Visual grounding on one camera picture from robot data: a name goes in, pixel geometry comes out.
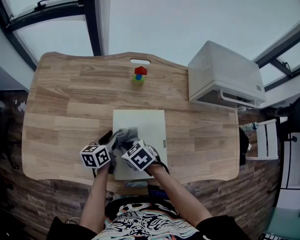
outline red block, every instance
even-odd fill
[[[147,75],[148,74],[148,70],[145,67],[143,67],[143,66],[139,66],[139,67],[136,67],[134,69],[134,73],[136,75]]]

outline green block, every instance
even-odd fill
[[[142,77],[141,77],[141,79],[140,80],[137,80],[136,79],[136,77],[137,77],[137,75],[135,74],[134,76],[133,76],[133,78],[132,78],[132,82],[135,82],[135,83],[144,83],[145,82],[145,76],[143,75]]]

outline black sleeve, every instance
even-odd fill
[[[236,240],[250,240],[243,230],[236,224],[233,217],[217,216],[207,218],[201,221],[196,229],[199,230],[206,239],[236,239]]]
[[[46,240],[91,240],[96,232],[76,224],[64,224],[58,217],[53,219]]]

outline white printer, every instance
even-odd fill
[[[188,64],[188,81],[191,102],[244,110],[266,101],[258,65],[212,41]]]

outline wood grain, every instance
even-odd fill
[[[143,86],[132,84],[146,59]],[[49,52],[38,64],[27,99],[22,134],[25,175],[91,185],[91,169],[79,151],[112,129],[114,109],[165,110],[169,170],[182,184],[231,180],[239,173],[239,130],[235,109],[194,104],[188,97],[188,71],[142,53],[78,57]],[[144,194],[110,177],[107,189]]]

